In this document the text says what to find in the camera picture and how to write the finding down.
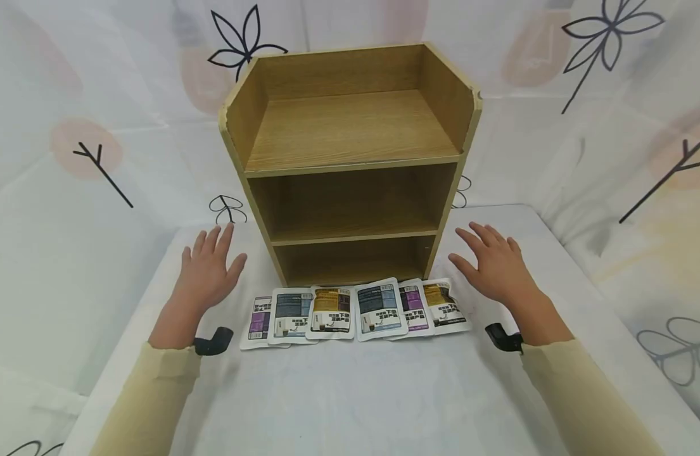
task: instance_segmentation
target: branch drawing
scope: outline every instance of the branch drawing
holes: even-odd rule
[[[12,452],[9,452],[9,453],[8,453],[7,455],[5,455],[5,456],[15,456],[15,455],[18,454],[18,452],[19,452],[20,450],[23,450],[23,448],[29,447],[29,446],[31,446],[31,445],[35,445],[35,453],[34,453],[34,456],[46,456],[48,453],[52,452],[53,450],[57,450],[58,448],[61,448],[61,447],[63,446],[62,443],[59,443],[58,445],[54,445],[54,446],[51,447],[50,450],[44,452],[44,453],[41,455],[41,446],[42,446],[41,441],[39,441],[39,440],[32,440],[32,441],[30,441],[30,442],[23,443],[23,445],[20,445],[18,448],[15,448]]]
[[[243,20],[243,33],[240,34],[233,24],[231,24],[223,16],[216,13],[212,9],[210,10],[210,13],[212,14],[217,33],[220,33],[221,38],[223,38],[226,44],[228,44],[228,49],[217,50],[211,57],[208,58],[208,61],[219,67],[238,67],[238,70],[236,70],[236,82],[238,82],[238,77],[240,76],[243,65],[250,62],[251,58],[253,58],[253,55],[258,52],[258,50],[278,49],[284,54],[289,52],[286,48],[281,47],[278,44],[258,43],[260,40],[260,17],[258,15],[257,4],[253,5],[253,8],[249,10],[246,18]],[[251,39],[252,37],[249,37],[249,35],[246,33],[249,25],[253,25],[252,28],[256,30],[256,35],[253,39]],[[232,43],[228,37],[233,37],[234,42],[238,43],[238,45]]]
[[[464,208],[464,207],[466,207],[466,203],[469,202],[469,201],[466,201],[466,195],[464,195],[464,192],[469,190],[469,188],[471,188],[471,179],[464,176],[464,174],[461,174],[461,181],[468,182],[468,184],[465,184],[465,186],[464,186],[464,184],[462,184],[462,186],[464,186],[464,188],[457,188],[456,189],[456,194],[464,199],[464,205],[463,206],[454,206],[454,202],[451,201],[451,208]]]
[[[129,199],[127,199],[126,196],[124,195],[124,193],[121,190],[119,190],[119,187],[117,187],[117,184],[115,184],[114,181],[111,180],[111,177],[109,177],[109,174],[106,173],[106,170],[101,167],[101,144],[99,144],[99,149],[96,151],[96,157],[94,157],[94,154],[89,152],[89,149],[86,148],[84,143],[79,141],[78,145],[81,146],[81,149],[84,150],[84,152],[80,152],[79,150],[74,150],[73,153],[75,153],[76,155],[82,155],[84,157],[89,157],[91,159],[91,161],[95,164],[96,168],[98,168],[99,171],[102,174],[104,174],[104,177],[106,177],[106,180],[109,181],[111,186],[114,187],[114,189],[119,192],[121,197],[124,198],[124,201],[126,201],[126,203],[129,205],[129,207],[134,208],[134,205],[129,201]]]
[[[233,200],[236,202],[237,206],[229,206],[228,202],[226,200]],[[228,212],[228,218],[231,224],[233,224],[233,212],[231,210],[234,210],[236,212],[240,212],[243,215],[244,222],[248,221],[248,216],[244,211],[241,210],[243,207],[243,203],[240,202],[238,199],[232,197],[232,196],[225,196],[225,195],[218,195],[215,198],[212,198],[210,202],[208,203],[208,208],[212,212],[217,212],[217,215],[215,216],[215,225],[220,225],[219,224],[219,218],[220,215],[223,214],[224,212]]]
[[[590,62],[590,64],[582,75],[577,87],[575,87],[575,91],[565,105],[562,114],[565,114],[568,107],[577,96],[578,91],[582,87],[582,83],[588,78],[590,71],[593,69],[596,61],[598,61],[598,57],[601,57],[603,67],[609,72],[612,72],[621,55],[624,35],[641,34],[665,23],[665,19],[657,13],[637,13],[647,0],[642,0],[641,3],[631,11],[625,11],[628,4],[631,3],[631,0],[618,0],[618,9],[616,9],[615,14],[611,15],[609,14],[607,4],[613,4],[614,1],[615,0],[602,0],[600,16],[587,16],[586,18],[577,19],[563,25],[563,32],[569,34],[571,37],[588,40],[570,58],[570,61],[563,70],[563,74],[570,73],[584,66],[586,62]],[[597,29],[597,32],[591,33],[591,29]],[[591,49],[593,50],[585,55],[584,51],[586,49],[589,51]]]
[[[662,177],[661,180],[659,182],[657,182],[656,185],[653,186],[652,189],[649,190],[646,193],[646,195],[644,195],[644,197],[641,198],[639,200],[639,202],[636,203],[636,205],[634,205],[631,208],[631,210],[629,210],[628,212],[625,213],[625,215],[618,221],[619,224],[622,224],[631,214],[633,214],[633,212],[635,210],[637,210],[639,208],[639,206],[643,205],[644,201],[646,201],[650,196],[652,196],[659,189],[659,187],[663,186],[663,184],[665,184],[668,181],[668,179],[670,179],[673,176],[673,174],[680,172],[680,171],[684,171],[685,169],[692,169],[692,168],[700,167],[700,162],[691,163],[689,165],[686,164],[687,160],[694,157],[694,154],[696,154],[697,151],[700,150],[700,142],[697,145],[695,145],[694,149],[690,150],[689,149],[689,140],[685,139],[684,141],[682,141],[682,149],[683,149],[684,156],[682,157],[681,160],[679,160],[679,163],[677,163],[675,166],[673,166],[673,168],[670,169],[670,171],[668,173],[666,173],[665,176]]]
[[[677,385],[680,385],[682,387],[687,387],[691,385],[694,382],[694,376],[696,373],[696,365],[699,365],[700,368],[700,342],[690,342],[685,340],[681,336],[677,336],[675,331],[671,329],[671,323],[675,321],[682,321],[682,322],[689,322],[689,323],[695,323],[696,325],[700,326],[700,321],[699,320],[694,320],[694,318],[688,318],[688,317],[672,317],[666,321],[666,330],[668,334],[664,334],[663,332],[658,332],[658,331],[652,331],[650,329],[644,329],[643,331],[639,331],[636,335],[636,340],[639,342],[641,347],[646,350],[646,352],[649,354],[651,359],[656,363],[658,368],[661,370],[661,373],[664,374],[667,378],[667,380],[671,381],[672,383],[675,383]],[[641,336],[643,334],[652,334],[655,336],[654,340],[660,341],[660,342],[665,342],[667,345],[671,345],[670,342],[673,342],[675,346],[681,347],[677,348],[675,350],[668,351],[666,353],[657,353],[656,350],[653,350],[650,346],[647,347],[646,344],[644,344],[641,341]],[[686,381],[677,381],[672,378],[671,372],[668,372],[666,370],[666,365],[665,362],[668,359],[671,359],[672,357],[675,356],[680,356],[680,355],[689,355],[691,359],[691,364],[689,365],[689,376],[687,376]]]

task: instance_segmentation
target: sleeve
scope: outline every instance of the sleeve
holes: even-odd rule
[[[657,456],[661,447],[577,340],[523,345],[522,364],[571,456]]]
[[[157,350],[145,343],[90,455],[167,456],[200,360],[192,346]]]

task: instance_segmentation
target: hand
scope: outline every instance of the hand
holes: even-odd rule
[[[233,291],[248,258],[245,253],[238,255],[226,270],[233,230],[234,224],[226,225],[220,240],[219,225],[209,234],[201,231],[195,239],[192,254],[190,248],[182,251],[182,269],[171,299],[183,302],[202,315]]]
[[[528,301],[541,293],[527,270],[517,241],[511,237],[504,239],[490,225],[482,226],[471,222],[469,227],[479,237],[462,229],[456,229],[456,234],[465,240],[476,255],[478,269],[454,253],[449,255],[449,260],[464,274],[472,287],[505,307]]]
[[[162,308],[149,343],[156,349],[180,350],[191,346],[200,319],[233,291],[248,258],[242,253],[226,270],[234,225],[229,224],[220,237],[220,226],[207,234],[201,231],[192,253],[182,251],[182,269],[172,296]]]
[[[449,260],[479,293],[504,304],[512,312],[528,345],[548,345],[574,339],[555,306],[537,288],[522,259],[517,241],[504,239],[493,227],[471,222],[474,234],[456,229],[476,255],[478,268],[452,253]]]

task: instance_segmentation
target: left hand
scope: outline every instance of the left hand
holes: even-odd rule
[[[236,287],[248,256],[236,256],[226,270],[233,230],[233,224],[227,225],[220,240],[220,226],[209,234],[201,231],[192,253],[190,248],[182,251],[180,277],[149,339],[153,348],[181,350],[191,346],[207,309],[223,301]]]

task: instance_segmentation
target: shelf compartment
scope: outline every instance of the shelf compartment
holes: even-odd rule
[[[220,111],[246,178],[457,163],[473,88],[427,44],[253,59]]]
[[[275,248],[290,287],[349,285],[385,277],[423,277],[434,236],[372,239]]]
[[[433,236],[453,163],[248,181],[273,246]]]
[[[269,101],[245,172],[457,159],[421,92],[375,92]]]

